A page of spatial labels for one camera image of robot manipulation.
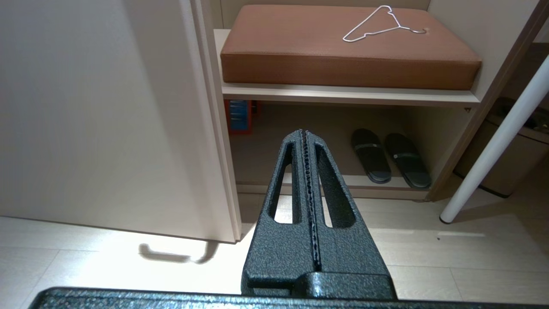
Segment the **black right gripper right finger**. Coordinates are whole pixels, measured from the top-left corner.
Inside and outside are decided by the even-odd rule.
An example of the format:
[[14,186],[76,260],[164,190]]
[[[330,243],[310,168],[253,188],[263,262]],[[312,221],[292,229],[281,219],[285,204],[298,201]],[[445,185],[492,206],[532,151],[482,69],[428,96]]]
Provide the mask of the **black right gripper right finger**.
[[395,299],[391,275],[323,139],[303,133],[313,272],[303,294],[318,299]]

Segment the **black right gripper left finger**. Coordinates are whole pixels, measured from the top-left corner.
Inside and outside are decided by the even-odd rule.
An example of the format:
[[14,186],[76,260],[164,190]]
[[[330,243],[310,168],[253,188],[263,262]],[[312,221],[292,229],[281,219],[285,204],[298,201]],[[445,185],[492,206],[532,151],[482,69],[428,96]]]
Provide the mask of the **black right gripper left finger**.
[[[302,130],[283,139],[243,266],[243,295],[289,296],[300,276],[318,268],[305,141]],[[275,216],[287,166],[292,168],[293,221],[283,224]]]

